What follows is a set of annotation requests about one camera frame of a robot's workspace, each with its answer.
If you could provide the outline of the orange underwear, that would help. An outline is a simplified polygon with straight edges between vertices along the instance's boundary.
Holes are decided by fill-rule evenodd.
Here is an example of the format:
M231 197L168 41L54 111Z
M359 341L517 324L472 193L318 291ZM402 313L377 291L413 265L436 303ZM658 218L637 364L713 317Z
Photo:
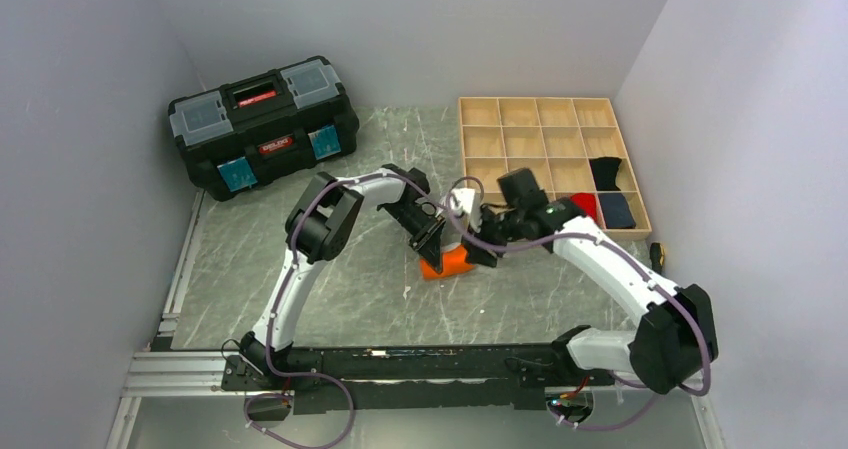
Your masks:
M425 259L421 258L419 260L421 275L425 280L437 280L468 273L475 268L475 265L466 261L467 255L467 250L459 242L443 246L441 253L442 270L437 271Z

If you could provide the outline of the wooden compartment tray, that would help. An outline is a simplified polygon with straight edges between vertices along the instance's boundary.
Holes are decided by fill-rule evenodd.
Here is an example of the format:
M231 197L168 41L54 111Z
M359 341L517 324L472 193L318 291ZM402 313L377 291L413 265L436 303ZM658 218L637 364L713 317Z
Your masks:
M461 97L458 100L462 168L484 185L483 200L505 207L497 180L527 168L551 200L592 193L597 224L617 241L641 241L653 228L632 159L612 104L586 97ZM617 177L636 221L634 229L607 229L589 160L618 157Z

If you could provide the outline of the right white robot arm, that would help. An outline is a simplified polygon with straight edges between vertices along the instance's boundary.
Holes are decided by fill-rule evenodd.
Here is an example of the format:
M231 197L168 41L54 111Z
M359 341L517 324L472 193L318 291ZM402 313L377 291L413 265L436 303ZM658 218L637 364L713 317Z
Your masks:
M675 388L709 393L718 343L704 289L682 287L641 263L573 200L549 199L529 169L511 171L498 184L505 202L499 213L474 189L453 189L444 199L472 263L494 267L506 253L541 247L586 274L635 326L630 331L581 326L561 335L551 344L557 380L574 384L591 371L605 371L632 374L657 394Z

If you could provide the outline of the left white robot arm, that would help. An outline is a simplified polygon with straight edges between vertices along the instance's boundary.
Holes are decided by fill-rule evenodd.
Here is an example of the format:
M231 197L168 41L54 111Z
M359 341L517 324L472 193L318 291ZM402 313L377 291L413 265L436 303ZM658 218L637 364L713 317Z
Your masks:
M324 267L343 251L363 210L385 211L409 235L409 246L437 272L443 269L446 221L424 209L431 192L424 172L394 164L352 178L316 174L286 220L284 264L260 319L239 342L248 376L264 389L279 386L308 295Z

